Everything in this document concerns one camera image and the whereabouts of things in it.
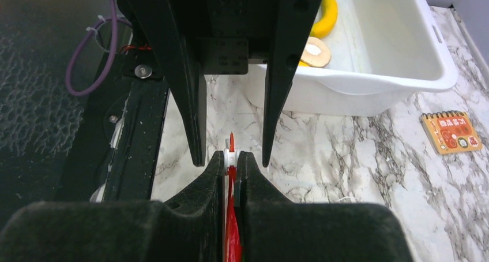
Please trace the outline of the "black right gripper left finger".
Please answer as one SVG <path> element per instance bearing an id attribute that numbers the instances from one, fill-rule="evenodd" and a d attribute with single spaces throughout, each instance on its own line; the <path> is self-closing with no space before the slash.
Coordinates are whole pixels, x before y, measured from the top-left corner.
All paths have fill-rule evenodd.
<path id="1" fill-rule="evenodd" d="M 222 261 L 224 155 L 166 202 L 38 202 L 1 231 L 2 261 Z"/>

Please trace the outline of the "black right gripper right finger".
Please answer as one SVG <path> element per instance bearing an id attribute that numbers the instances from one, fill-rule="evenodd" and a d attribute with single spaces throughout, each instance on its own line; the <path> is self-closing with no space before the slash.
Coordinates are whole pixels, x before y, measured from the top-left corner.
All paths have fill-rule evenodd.
<path id="1" fill-rule="evenodd" d="M 372 203 L 294 203 L 260 171 L 237 162 L 234 208 L 246 261 L 412 261 L 393 212 Z"/>

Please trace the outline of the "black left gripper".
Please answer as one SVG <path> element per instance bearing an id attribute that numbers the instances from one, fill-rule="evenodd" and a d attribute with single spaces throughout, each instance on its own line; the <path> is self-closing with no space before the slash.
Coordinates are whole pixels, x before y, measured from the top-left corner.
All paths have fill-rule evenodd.
<path id="1" fill-rule="evenodd" d="M 262 165 L 322 0 L 116 0 L 151 50 L 179 109 L 193 164 L 205 164 L 203 74 L 245 74 L 265 59 Z"/>

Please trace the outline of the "clear orange-zipper zip bag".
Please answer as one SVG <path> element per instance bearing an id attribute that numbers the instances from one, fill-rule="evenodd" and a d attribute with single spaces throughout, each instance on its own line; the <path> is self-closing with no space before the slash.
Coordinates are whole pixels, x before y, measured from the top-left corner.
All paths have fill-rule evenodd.
<path id="1" fill-rule="evenodd" d="M 234 134 L 231 132 L 229 139 L 225 141 L 224 159 L 225 174 L 228 177 L 228 198 L 225 219 L 225 256 L 224 261 L 243 261 L 242 245 L 239 236 L 238 220 L 234 206 L 234 193 L 237 162 L 240 151 L 235 148 Z"/>

